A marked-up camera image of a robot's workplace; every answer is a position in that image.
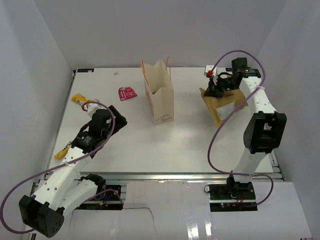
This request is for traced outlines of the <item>red snack packet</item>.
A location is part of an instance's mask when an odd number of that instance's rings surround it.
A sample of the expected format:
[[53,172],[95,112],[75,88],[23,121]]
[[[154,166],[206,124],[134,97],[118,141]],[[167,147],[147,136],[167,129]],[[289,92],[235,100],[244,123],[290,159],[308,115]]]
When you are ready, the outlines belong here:
[[138,96],[134,89],[131,87],[120,87],[118,89],[118,95],[121,101],[125,101]]

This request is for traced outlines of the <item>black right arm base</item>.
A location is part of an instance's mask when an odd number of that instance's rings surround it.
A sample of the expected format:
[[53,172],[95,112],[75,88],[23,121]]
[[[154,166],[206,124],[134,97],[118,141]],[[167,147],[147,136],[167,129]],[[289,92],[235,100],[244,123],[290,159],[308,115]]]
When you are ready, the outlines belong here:
[[203,191],[209,196],[209,206],[212,213],[255,212],[258,210],[252,185],[248,190],[231,193],[226,184],[207,184]]

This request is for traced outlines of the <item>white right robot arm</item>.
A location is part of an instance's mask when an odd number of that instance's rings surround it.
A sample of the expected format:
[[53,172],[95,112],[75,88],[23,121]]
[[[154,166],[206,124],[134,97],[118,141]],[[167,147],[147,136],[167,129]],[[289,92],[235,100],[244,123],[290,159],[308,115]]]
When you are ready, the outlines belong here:
[[216,67],[207,65],[204,75],[209,79],[206,97],[222,97],[228,90],[240,90],[244,103],[252,114],[243,133],[243,154],[234,170],[228,173],[225,184],[206,186],[212,199],[241,201],[255,199],[253,178],[261,161],[280,146],[287,123],[285,113],[278,112],[270,103],[263,88],[266,74],[263,68],[248,66],[247,58],[237,57],[231,62],[230,72],[215,73]]

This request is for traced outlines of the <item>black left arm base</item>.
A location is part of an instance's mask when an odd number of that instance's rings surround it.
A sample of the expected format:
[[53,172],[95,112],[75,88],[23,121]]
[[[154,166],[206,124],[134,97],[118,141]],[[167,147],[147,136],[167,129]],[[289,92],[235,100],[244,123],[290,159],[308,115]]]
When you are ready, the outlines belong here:
[[80,181],[82,180],[90,180],[94,182],[97,185],[96,194],[106,189],[110,189],[112,191],[103,192],[91,200],[82,203],[77,210],[120,211],[123,209],[123,204],[118,197],[121,196],[121,185],[108,184],[102,176],[93,173],[90,173],[87,176],[82,176]]

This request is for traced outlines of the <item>large brown snack bag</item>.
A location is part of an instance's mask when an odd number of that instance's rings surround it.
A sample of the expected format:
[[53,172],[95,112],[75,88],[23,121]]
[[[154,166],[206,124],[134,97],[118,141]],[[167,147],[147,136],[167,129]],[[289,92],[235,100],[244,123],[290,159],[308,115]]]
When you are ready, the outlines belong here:
[[240,89],[226,91],[222,98],[205,96],[205,90],[203,88],[199,90],[216,128],[218,128],[227,116],[246,98]]

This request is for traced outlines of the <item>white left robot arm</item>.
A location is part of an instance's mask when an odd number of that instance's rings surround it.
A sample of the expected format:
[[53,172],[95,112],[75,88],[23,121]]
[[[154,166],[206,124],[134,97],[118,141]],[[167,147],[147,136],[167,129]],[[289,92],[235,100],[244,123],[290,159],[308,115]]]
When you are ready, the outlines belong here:
[[91,120],[71,142],[62,164],[32,196],[25,195],[18,203],[23,223],[47,238],[55,236],[65,217],[83,202],[105,196],[106,181],[96,174],[81,178],[73,189],[70,186],[106,141],[128,123],[113,105],[104,108],[90,102],[86,111]]

